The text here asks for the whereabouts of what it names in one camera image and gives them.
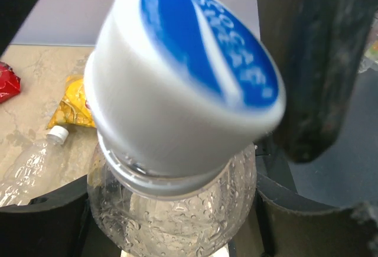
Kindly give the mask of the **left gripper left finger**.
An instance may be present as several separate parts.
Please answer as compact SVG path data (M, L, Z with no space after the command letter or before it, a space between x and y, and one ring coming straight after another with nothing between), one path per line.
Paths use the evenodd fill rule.
M81 177L32 199L1 208L1 256L117 256L98 228Z

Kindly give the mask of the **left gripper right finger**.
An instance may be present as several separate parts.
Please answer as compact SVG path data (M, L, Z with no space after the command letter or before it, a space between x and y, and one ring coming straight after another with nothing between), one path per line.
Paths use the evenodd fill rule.
M258 174L262 256L377 256L377 202L332 207Z

